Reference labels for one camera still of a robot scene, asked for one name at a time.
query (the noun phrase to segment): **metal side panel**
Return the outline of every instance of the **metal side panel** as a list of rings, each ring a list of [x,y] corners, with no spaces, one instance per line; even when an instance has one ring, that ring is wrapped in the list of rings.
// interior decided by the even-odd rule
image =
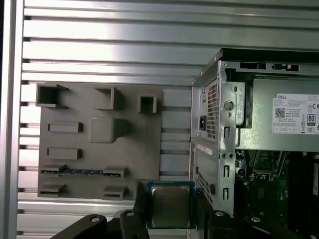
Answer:
[[[190,86],[221,46],[319,50],[319,3],[312,0],[4,2],[0,122],[0,189],[6,192],[0,195],[0,238],[4,239],[17,234],[19,239],[47,239],[85,215],[86,207],[111,216],[117,207],[129,206],[80,199],[73,205],[72,200],[37,198],[40,109],[34,103],[36,82]],[[167,111],[162,118],[161,179],[185,180],[185,143],[190,126],[196,129],[198,124],[196,116],[191,116],[191,92],[168,87],[163,96]],[[178,152],[172,151],[174,145]],[[172,161],[176,153],[182,154]],[[18,184],[21,210],[16,217]],[[63,215],[68,206],[74,210],[70,217]],[[186,237],[185,231],[151,234],[152,238]]]

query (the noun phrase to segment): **barcode label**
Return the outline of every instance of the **barcode label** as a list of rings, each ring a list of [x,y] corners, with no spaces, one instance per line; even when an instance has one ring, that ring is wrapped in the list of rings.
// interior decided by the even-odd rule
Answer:
[[[284,118],[285,115],[285,108],[276,108],[276,118]]]

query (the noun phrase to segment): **aluminum panel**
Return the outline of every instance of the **aluminum panel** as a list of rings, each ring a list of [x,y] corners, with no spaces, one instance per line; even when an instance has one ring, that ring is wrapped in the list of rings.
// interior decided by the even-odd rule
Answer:
[[[165,154],[160,156],[160,171],[165,172],[188,172],[188,155]]]
[[[189,151],[189,142],[161,142],[161,150]]]
[[[190,112],[165,111],[162,115],[162,128],[190,128]]]
[[[134,48],[134,46],[128,46],[128,50]],[[150,49],[149,48],[141,48],[141,51],[147,51],[149,52]],[[48,73],[74,73],[74,74],[125,74],[125,75],[153,75],[153,76],[174,76],[174,77],[181,77],[181,76],[193,76],[195,77],[198,72],[201,70],[201,66],[176,66],[176,67],[169,67],[169,66],[153,66],[151,67],[148,64],[143,64],[143,62],[147,62],[148,58],[141,58],[141,65],[135,65],[134,63],[131,64],[125,64],[123,65],[120,61],[120,59],[118,60],[118,63],[110,63],[110,62],[105,62],[105,63],[101,63],[101,62],[96,62],[98,60],[101,61],[106,61],[106,57],[104,56],[104,58],[94,58],[94,62],[88,62],[86,60],[86,56],[87,54],[78,60],[81,61],[85,61],[85,63],[72,63],[72,64],[67,64],[67,63],[59,63],[59,64],[48,64],[48,63],[41,63],[41,60],[35,60],[32,55],[33,52],[30,53],[30,59],[31,60],[29,63],[23,63],[22,64],[22,70],[24,72],[38,72],[39,69],[41,69],[41,72],[48,72]],[[161,59],[159,58],[158,54],[156,55],[156,58],[154,56],[152,56],[150,53],[148,53],[150,55],[150,59],[154,59],[157,60],[159,63],[161,62]],[[134,58],[134,62],[137,61],[137,57],[136,55],[138,55],[139,57],[141,56],[140,54],[136,54],[136,53],[132,53],[132,58]],[[112,55],[110,58],[110,60],[112,61],[116,61],[116,57],[114,55]]]
[[[191,107],[191,90],[164,90],[163,105],[166,107]]]
[[[24,14],[33,17],[67,17],[67,18],[95,18],[95,19],[112,19],[112,20],[156,20],[163,22],[196,22],[196,23],[214,23],[214,24],[232,24],[236,20],[240,20],[241,25],[247,26],[281,26],[288,28],[307,27],[317,28],[318,22],[314,19],[308,18],[304,21],[298,21],[297,19],[282,18],[281,20],[271,18],[270,16],[254,16],[249,15],[247,12],[243,15],[223,15],[217,12],[218,8],[215,7],[214,11],[210,14],[203,14],[201,12],[193,12],[193,14],[186,14],[181,12],[174,15],[173,12],[116,12],[116,11],[89,11],[89,10],[68,10],[68,9],[37,9],[27,8]]]
[[[24,37],[137,42],[160,41],[165,43],[214,45],[232,45],[234,44],[234,39],[236,39],[236,45],[241,47],[289,47],[314,50],[318,48],[319,34],[316,31],[304,31],[301,35],[293,29],[282,31],[271,28],[233,26],[220,28],[138,23],[25,20]]]
[[[153,77],[153,76],[104,76],[104,75],[80,75],[58,73],[22,73],[24,81],[67,81],[89,83],[127,83],[127,84],[152,84],[152,85],[177,85],[189,86],[192,77]]]
[[[37,212],[37,213],[45,213],[51,212],[56,214],[102,214],[105,216],[112,217],[117,211],[130,209],[133,207],[131,201],[122,202],[86,202],[85,207],[81,202],[53,202],[51,201],[42,201],[41,198],[38,201],[19,201],[18,209],[24,210],[27,212]]]
[[[189,142],[189,133],[161,133],[161,141],[182,141]]]
[[[214,8],[218,7],[218,10],[220,10],[220,13],[232,13],[232,14],[242,14],[244,9],[241,7],[232,7],[233,4],[238,4],[241,6],[245,6],[246,4],[249,4],[250,7],[262,5],[262,6],[283,6],[283,7],[290,7],[290,6],[309,6],[309,7],[315,7],[319,6],[318,2],[314,2],[312,0],[296,0],[293,2],[288,2],[286,0],[203,0],[201,2],[206,3],[215,3],[216,6],[205,6],[202,7],[201,5],[186,5],[185,3],[191,2],[189,0],[179,0],[180,3],[183,4],[160,4],[160,3],[144,3],[144,4],[138,4],[138,3],[121,3],[121,2],[102,2],[97,1],[96,4],[92,4],[90,1],[71,1],[66,0],[65,2],[59,2],[55,0],[25,0],[25,6],[26,7],[45,7],[45,8],[77,8],[77,9],[85,9],[85,10],[106,10],[106,9],[113,9],[113,10],[144,10],[144,11],[151,11],[151,10],[158,10],[158,11],[164,11],[164,12],[202,12],[202,13],[211,13],[214,12]],[[220,5],[217,3],[228,3],[228,7],[224,7],[224,10]],[[280,9],[281,12],[288,11],[286,9]],[[273,9],[267,9],[264,10],[263,8],[260,8],[257,10],[252,9],[252,12],[256,12],[261,14],[262,11],[264,11],[264,14],[269,15],[271,12],[277,11],[276,8]]]
[[[15,2],[20,8],[12,8]],[[12,42],[15,42],[13,37],[22,35],[20,27],[23,2],[26,7],[24,14],[28,19],[25,21],[24,32],[25,36],[31,36],[31,38],[25,38],[23,43],[22,80],[28,81],[30,85],[22,86],[23,106],[20,107],[17,102],[19,92],[15,91],[13,95],[12,87],[14,70],[16,70],[15,79],[20,81],[21,57],[16,57],[17,65],[13,68],[13,48],[15,47],[17,55],[21,54],[22,41],[19,39],[16,46]],[[7,58],[8,60],[3,59],[2,89],[4,91],[8,89],[8,99],[11,101],[15,99],[12,109],[15,119],[21,119],[22,128],[19,132],[18,124],[13,122],[13,133],[3,134],[3,128],[10,127],[11,122],[10,118],[2,114],[1,139],[7,137],[8,142],[10,140],[14,142],[12,139],[16,139],[14,142],[16,143],[20,137],[20,142],[24,146],[19,150],[17,147],[11,148],[9,143],[5,151],[1,145],[0,152],[12,152],[11,157],[8,154],[8,157],[1,158],[8,158],[7,162],[13,163],[11,167],[13,169],[17,168],[19,153],[19,166],[26,170],[20,172],[19,186],[28,192],[36,191],[34,182],[37,178],[36,171],[27,171],[36,170],[38,162],[36,142],[39,134],[40,109],[34,106],[35,81],[121,82],[181,86],[191,84],[193,77],[220,46],[318,50],[316,43],[319,40],[319,2],[313,0],[203,0],[200,4],[190,0],[170,3],[163,1],[6,0],[5,6],[7,20],[4,25],[4,35],[7,37],[4,38],[4,45],[8,47],[4,48],[4,55],[11,56]],[[17,25],[15,20],[10,19],[15,15],[15,10],[19,12]],[[12,26],[18,28],[15,35],[9,34],[14,31],[14,27],[10,28]],[[6,111],[6,106],[11,107],[12,104],[10,102],[7,104],[7,96],[2,95],[1,110]],[[164,102],[171,108],[169,110],[173,110],[174,107],[180,107],[179,110],[189,107],[188,93],[177,94],[176,99],[173,93],[167,92],[164,95],[167,95],[167,100],[165,99]],[[197,93],[193,92],[193,97],[197,98],[197,96]],[[168,144],[174,141],[187,142],[190,113],[164,112],[164,115],[162,141],[168,141]],[[193,120],[191,133],[196,136],[198,119]],[[182,155],[176,155],[174,159],[178,160],[172,159],[171,166],[168,163],[170,156],[164,154],[162,157],[166,159],[162,163],[164,171],[160,177],[161,180],[187,180],[184,170],[176,171],[178,170],[177,161]],[[17,177],[17,172],[13,171],[11,175],[14,179]],[[13,183],[11,187],[11,196],[14,197],[16,186]],[[18,227],[16,227],[15,214],[11,213],[10,219],[3,220],[10,223],[10,239],[14,238],[16,228],[21,230],[19,239],[48,239],[54,235],[50,232],[51,230],[57,232],[63,229],[55,227],[50,221],[51,215],[55,216],[54,221],[57,223],[62,222],[58,224],[60,227],[71,223],[67,221],[63,224],[66,217],[60,214],[64,209],[60,199],[47,201],[37,198],[36,193],[28,192],[18,195],[19,207],[26,210],[26,214],[19,214]],[[8,212],[16,210],[15,198],[11,201],[10,207],[6,207]],[[79,203],[79,211],[74,212],[78,214],[86,210],[86,207],[90,208],[94,203],[99,202],[64,199],[63,203]],[[33,205],[39,205],[43,212],[37,214],[37,208]],[[160,233],[162,233],[160,236],[153,235],[152,238],[182,239],[186,237],[185,231],[163,233],[161,230]]]
[[[67,61],[98,61],[98,62],[130,62],[130,63],[165,63],[204,65],[217,48],[194,46],[173,47],[163,45],[139,45],[139,44],[102,44],[61,41],[32,41],[23,44],[23,57],[37,60],[67,60]],[[86,66],[90,69],[95,67],[93,73],[101,73],[101,66]],[[102,73],[112,72],[112,67],[105,66]]]

